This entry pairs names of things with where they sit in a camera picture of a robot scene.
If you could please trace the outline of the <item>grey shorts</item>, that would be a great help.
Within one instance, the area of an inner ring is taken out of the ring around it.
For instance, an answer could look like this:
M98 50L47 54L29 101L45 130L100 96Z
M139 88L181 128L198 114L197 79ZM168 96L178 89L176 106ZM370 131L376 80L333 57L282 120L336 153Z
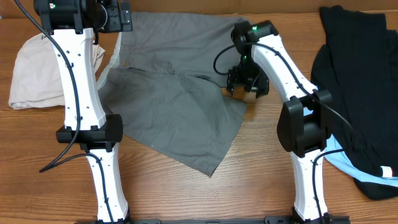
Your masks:
M99 98L125 135L207 176L236 137L246 104L225 96L240 17L134 12L101 74Z

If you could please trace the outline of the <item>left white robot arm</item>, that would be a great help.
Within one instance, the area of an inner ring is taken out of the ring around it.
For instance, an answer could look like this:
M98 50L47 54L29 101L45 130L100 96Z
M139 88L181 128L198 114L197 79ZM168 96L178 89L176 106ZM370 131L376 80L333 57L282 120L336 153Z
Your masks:
M98 201L96 223L130 223L123 194L118 151L123 138L119 114L106 114L98 95L93 47L99 33L132 30L127 1L34 1L42 29L56 42L65 99L64 125L57 141L80 145L87 158Z

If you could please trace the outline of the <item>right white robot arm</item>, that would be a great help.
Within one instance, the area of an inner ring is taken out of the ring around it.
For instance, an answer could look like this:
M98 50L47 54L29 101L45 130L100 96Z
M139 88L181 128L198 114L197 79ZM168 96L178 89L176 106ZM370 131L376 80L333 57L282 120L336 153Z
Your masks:
M328 91L318 91L294 64L271 21L234 25L231 32L240 63L227 72L226 89L243 86L257 97L272 85L283 103L277 136L294 167L295 202L292 223L331 223L323 196L321 153L331 136L332 104Z

